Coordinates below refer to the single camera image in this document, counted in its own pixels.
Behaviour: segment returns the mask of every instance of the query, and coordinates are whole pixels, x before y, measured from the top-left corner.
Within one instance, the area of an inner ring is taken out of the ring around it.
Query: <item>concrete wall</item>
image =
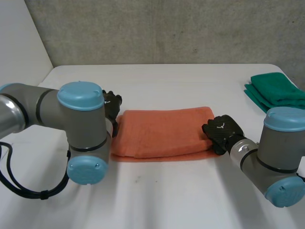
[[[273,63],[305,88],[305,0],[25,0],[54,66]]]

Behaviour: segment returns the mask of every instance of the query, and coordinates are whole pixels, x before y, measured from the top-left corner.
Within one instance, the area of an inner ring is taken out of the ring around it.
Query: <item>green towel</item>
[[[270,107],[267,107],[263,103],[261,103],[249,90],[244,90],[244,92],[259,108],[262,109],[262,111],[267,113]]]
[[[282,73],[267,73],[251,77],[258,92],[275,106],[305,107],[305,92],[294,86]]]
[[[295,87],[282,73],[266,73],[251,77],[244,92],[264,112],[277,106],[305,109],[305,92]]]

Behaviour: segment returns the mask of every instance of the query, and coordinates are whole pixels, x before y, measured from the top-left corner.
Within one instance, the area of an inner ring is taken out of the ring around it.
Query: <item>black band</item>
[[[280,169],[280,168],[275,168],[275,167],[267,165],[265,162],[261,161],[261,159],[259,159],[258,156],[256,156],[256,159],[257,159],[259,164],[261,164],[265,168],[270,169],[270,170],[272,170],[274,172],[277,172],[277,173],[285,173],[285,174],[295,173],[299,169],[299,168],[295,168],[295,169]]]
[[[44,93],[42,93],[36,103],[36,118],[37,118],[37,121],[38,123],[41,125],[41,126],[44,126],[43,122],[42,122],[42,119],[41,119],[41,116],[40,116],[40,105],[43,101],[43,98],[47,95],[47,93],[51,92],[51,91],[54,91],[54,89],[49,89],[47,91],[45,91]]]
[[[250,150],[248,153],[245,154],[245,156],[242,158],[242,160],[240,161],[240,164],[239,164],[239,167],[241,170],[243,170],[243,163],[245,161],[245,159],[251,154],[251,153],[254,153],[256,152],[257,149],[253,149],[253,150]]]
[[[49,191],[48,190],[42,191],[40,193],[40,199],[41,200],[48,199],[48,198],[49,198]]]
[[[13,96],[11,96],[10,94],[6,94],[6,93],[0,93],[1,95],[8,97],[9,99],[11,99],[21,110],[23,117],[24,117],[24,122],[25,122],[25,127],[24,129],[29,127],[29,116],[28,113],[26,111],[26,109],[24,108],[24,106]]]
[[[70,146],[70,149],[74,150],[74,151],[77,151],[77,152],[90,152],[90,151],[93,151],[93,150],[96,150],[98,148],[101,148],[104,144],[106,144],[107,142],[107,138],[105,138],[105,140],[98,144],[97,146],[93,146],[93,147],[88,147],[88,148],[76,148],[76,147],[73,147],[69,144]]]

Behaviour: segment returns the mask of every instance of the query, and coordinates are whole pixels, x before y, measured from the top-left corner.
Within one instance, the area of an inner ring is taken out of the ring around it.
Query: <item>table surface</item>
[[[271,64],[165,64],[60,66],[40,84],[59,89],[91,81],[122,95],[127,109],[172,110],[209,106],[228,114],[259,141],[265,114],[243,92],[250,77],[282,72]],[[12,170],[26,187],[57,185],[66,167],[63,131],[32,126],[6,137]],[[6,154],[0,162],[4,174]],[[301,229],[305,200],[276,208],[229,156],[160,163],[110,162],[97,185],[67,187],[48,200],[23,199],[0,185],[2,229]]]

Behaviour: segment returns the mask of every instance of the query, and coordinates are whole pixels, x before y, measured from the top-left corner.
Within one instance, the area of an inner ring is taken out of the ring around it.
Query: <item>robotic hand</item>
[[[41,125],[64,130],[69,143],[67,170],[61,183],[52,190],[34,192],[16,181],[10,168],[12,147],[0,142],[0,156],[1,146],[9,148],[7,169],[15,186],[1,172],[0,181],[19,196],[40,199],[62,191],[69,178],[81,185],[100,182],[108,170],[121,103],[119,95],[106,93],[90,82],[68,83],[60,90],[20,83],[0,87],[0,138]]]
[[[305,156],[305,110],[275,107],[268,111],[260,144],[244,136],[228,115],[209,120],[203,132],[216,154],[229,153],[233,162],[276,207],[289,207],[305,195],[296,173]]]

